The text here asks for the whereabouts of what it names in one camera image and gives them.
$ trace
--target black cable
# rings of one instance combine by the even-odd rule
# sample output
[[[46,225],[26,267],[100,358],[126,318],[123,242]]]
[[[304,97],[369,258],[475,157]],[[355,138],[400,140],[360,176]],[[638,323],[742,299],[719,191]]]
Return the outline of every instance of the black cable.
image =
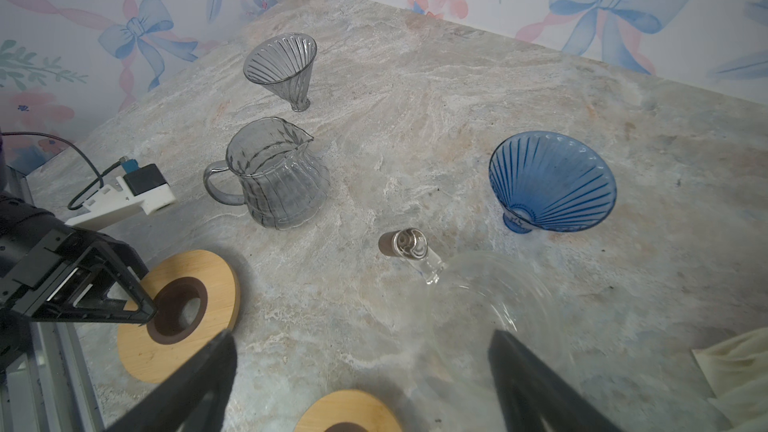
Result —
[[[91,167],[91,170],[94,171],[94,174],[96,174],[97,180],[99,182],[100,187],[104,187],[104,177],[102,174],[99,173],[98,168],[94,166],[94,164],[91,162],[91,159],[86,156],[82,150],[78,149],[72,142],[70,142],[67,139],[62,139],[61,137],[52,136],[51,134],[43,134],[42,132],[2,132],[4,136],[40,136],[40,137],[47,137],[49,139],[53,140],[59,140],[60,142],[63,142],[70,146],[72,149],[74,149],[80,156],[88,163],[88,165]]]
[[[80,197],[82,197],[82,196],[83,196],[83,194],[85,194],[85,193],[86,193],[86,192],[87,192],[87,191],[88,191],[88,190],[89,190],[91,187],[95,186],[95,185],[96,185],[96,182],[99,182],[99,181],[101,180],[101,181],[102,181],[102,183],[103,183],[103,182],[104,182],[104,177],[105,177],[107,174],[109,174],[110,172],[112,172],[113,170],[115,170],[116,168],[118,168],[118,167],[120,167],[120,166],[122,166],[122,165],[123,165],[123,163],[122,163],[121,161],[119,161],[119,160],[118,160],[117,162],[115,162],[114,164],[112,164],[110,167],[108,167],[108,168],[107,168],[107,170],[105,170],[105,171],[103,171],[101,174],[99,174],[99,177],[98,177],[98,178],[94,178],[94,180],[93,180],[93,181],[92,181],[90,184],[88,184],[88,186],[87,186],[87,187],[85,187],[84,189],[82,189],[82,190],[80,191],[80,193],[79,193],[79,194],[77,194],[75,197],[72,197],[72,200],[71,200],[71,201],[69,201],[69,204],[67,204],[67,208],[68,208],[69,210],[78,210],[80,207],[82,207],[82,206],[83,206],[83,202],[85,202],[86,200],[88,200],[89,198],[91,198],[91,196],[92,196],[93,194],[91,194],[90,196],[86,197],[86,198],[85,198],[85,199],[84,199],[82,202],[80,202],[79,204],[77,204],[77,206],[75,206],[75,207],[73,207],[73,206],[72,206],[72,204],[74,204],[74,202],[75,202],[76,200],[78,200]]]

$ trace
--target gray marble surface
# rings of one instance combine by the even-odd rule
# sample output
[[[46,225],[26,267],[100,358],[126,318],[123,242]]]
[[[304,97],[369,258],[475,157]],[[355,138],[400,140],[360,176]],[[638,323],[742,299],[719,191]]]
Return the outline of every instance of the gray marble surface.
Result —
[[[320,52],[306,112],[247,82],[246,54],[286,31]],[[210,198],[202,171],[248,122],[281,116],[316,138],[332,195],[288,232]],[[515,235],[488,159],[525,130],[570,135],[613,170],[608,219],[575,234]],[[424,283],[380,255],[417,226],[443,255],[530,262],[562,313],[570,380],[628,432],[727,428],[690,350],[768,322],[768,108],[367,0],[285,0],[79,145],[104,168],[155,162],[179,199],[106,233],[153,266],[206,248],[243,288],[226,430],[292,430],[324,394],[361,388],[406,430],[489,430],[430,378]],[[29,181],[60,217],[91,175],[67,150]],[[233,179],[223,188],[236,190]],[[117,326],[78,327],[107,423],[153,386],[130,377]]]

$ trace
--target green leaf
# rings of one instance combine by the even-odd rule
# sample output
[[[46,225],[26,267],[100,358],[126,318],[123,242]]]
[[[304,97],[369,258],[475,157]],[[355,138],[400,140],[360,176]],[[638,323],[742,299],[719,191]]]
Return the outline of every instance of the green leaf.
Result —
[[[3,42],[3,43],[2,43],[2,45],[0,46],[0,52],[3,52],[4,50],[8,50],[8,49],[10,49],[11,47],[13,47],[14,45],[16,45],[16,41],[15,41],[15,40],[10,40],[10,39],[9,39],[9,40],[6,40],[6,41],[5,41],[5,42]]]

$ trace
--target glass carafe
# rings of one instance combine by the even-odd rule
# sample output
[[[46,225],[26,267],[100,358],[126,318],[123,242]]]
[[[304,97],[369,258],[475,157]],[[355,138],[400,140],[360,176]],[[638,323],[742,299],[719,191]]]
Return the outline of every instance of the glass carafe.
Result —
[[[551,368],[567,368],[552,296],[531,265],[494,252],[443,261],[416,228],[382,235],[379,250],[404,258],[426,280],[426,336],[471,396],[495,401],[488,346],[496,329],[512,332]]]
[[[243,127],[226,148],[226,160],[210,164],[203,183],[211,197],[228,206],[248,206],[264,227],[286,229],[310,220],[328,197],[325,163],[309,149],[313,138],[279,117]],[[222,192],[210,183],[213,174],[232,171],[243,194]]]

